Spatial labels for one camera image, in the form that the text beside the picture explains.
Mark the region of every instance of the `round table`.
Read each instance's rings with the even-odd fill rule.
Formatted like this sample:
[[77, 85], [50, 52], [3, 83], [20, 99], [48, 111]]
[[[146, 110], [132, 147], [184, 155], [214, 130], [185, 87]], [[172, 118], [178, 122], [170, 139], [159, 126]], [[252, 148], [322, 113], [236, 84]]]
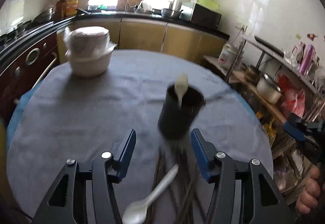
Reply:
[[[21, 209], [34, 216], [68, 158], [79, 162], [94, 158], [110, 150], [129, 128], [136, 131], [136, 146], [126, 177], [114, 185], [121, 215], [131, 202], [145, 198], [152, 188], [158, 149], [170, 148], [157, 127], [166, 88], [182, 72], [206, 98], [192, 128], [199, 128], [206, 141], [233, 159], [259, 159], [272, 176], [267, 136], [221, 78], [173, 56], [116, 50], [108, 70], [92, 79], [74, 76], [68, 63], [54, 68], [27, 104], [7, 159], [9, 183]], [[191, 154], [193, 165], [189, 138], [177, 144]], [[172, 166], [169, 161], [167, 169]], [[206, 211], [212, 190], [213, 185], [199, 177], [197, 191]], [[175, 220], [165, 193], [155, 223]], [[194, 219], [201, 223], [195, 210]]]

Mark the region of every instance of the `bowl wrapped in plastic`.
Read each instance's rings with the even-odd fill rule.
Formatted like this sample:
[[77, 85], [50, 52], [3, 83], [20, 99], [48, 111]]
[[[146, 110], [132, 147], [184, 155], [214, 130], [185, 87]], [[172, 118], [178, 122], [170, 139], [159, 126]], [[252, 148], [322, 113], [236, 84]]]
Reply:
[[110, 42], [109, 30], [104, 27], [82, 27], [65, 30], [66, 58], [74, 74], [94, 77], [108, 68], [112, 51], [117, 44]]

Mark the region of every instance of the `stove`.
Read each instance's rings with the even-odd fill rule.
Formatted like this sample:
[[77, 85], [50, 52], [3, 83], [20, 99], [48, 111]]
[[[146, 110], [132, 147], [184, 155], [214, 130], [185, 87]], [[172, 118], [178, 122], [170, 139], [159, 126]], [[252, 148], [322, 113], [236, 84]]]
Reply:
[[7, 33], [0, 36], [0, 53], [9, 45], [17, 41], [19, 38], [29, 34], [33, 30], [47, 23], [40, 24], [32, 21], [27, 21], [11, 27], [7, 30]]

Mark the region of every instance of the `white tiled wall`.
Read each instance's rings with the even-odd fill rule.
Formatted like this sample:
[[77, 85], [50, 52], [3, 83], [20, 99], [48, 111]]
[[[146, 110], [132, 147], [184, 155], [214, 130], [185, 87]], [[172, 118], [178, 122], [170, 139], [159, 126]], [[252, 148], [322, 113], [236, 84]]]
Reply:
[[[292, 50], [302, 41], [315, 46], [321, 63], [325, 63], [325, 9], [319, 0], [215, 0], [220, 4], [222, 19], [219, 30], [230, 34], [230, 41], [236, 38], [238, 22], [248, 25], [247, 34], [257, 35], [285, 51]], [[308, 33], [318, 38], [311, 42]], [[256, 64], [261, 52], [247, 45], [243, 61]]]
[[52, 0], [6, 0], [0, 9], [0, 34], [22, 21], [34, 19]]

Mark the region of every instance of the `black countertop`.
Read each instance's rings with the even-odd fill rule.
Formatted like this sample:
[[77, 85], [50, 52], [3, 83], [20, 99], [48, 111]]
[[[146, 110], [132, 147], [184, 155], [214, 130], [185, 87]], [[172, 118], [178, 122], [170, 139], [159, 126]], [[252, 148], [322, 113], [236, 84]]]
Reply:
[[28, 47], [44, 38], [46, 35], [56, 31], [58, 28], [62, 28], [73, 21], [87, 20], [87, 19], [111, 19], [111, 18], [135, 18], [155, 20], [160, 22], [173, 23], [176, 25], [189, 27], [198, 31], [202, 31], [224, 40], [229, 39], [229, 35], [220, 32], [217, 29], [209, 29], [200, 25], [193, 24], [191, 22], [181, 19], [168, 19], [162, 18], [160, 15], [140, 14], [140, 13], [124, 13], [124, 12], [101, 12], [91, 14], [81, 14], [78, 16], [71, 16], [63, 18], [59, 21], [48, 22], [43, 25], [39, 25], [22, 35], [19, 35], [16, 39], [7, 43], [0, 48], [0, 73], [12, 62], [12, 59], [16, 58], [19, 54], [25, 51]]
[[181, 19], [169, 19], [162, 18], [160, 15], [156, 14], [141, 14], [141, 13], [124, 13], [124, 12], [101, 12], [101, 13], [91, 13], [85, 14], [81, 16], [76, 16], [74, 20], [83, 20], [83, 19], [103, 19], [103, 18], [135, 18], [135, 19], [147, 19], [147, 20], [155, 20], [160, 22], [173, 23], [184, 27], [189, 27], [198, 31], [202, 31], [208, 34], [215, 35], [216, 37], [222, 38], [224, 40], [229, 39], [229, 35], [225, 34], [218, 29], [210, 29], [207, 27], [203, 27], [200, 25], [193, 24], [189, 21], [181, 20]]

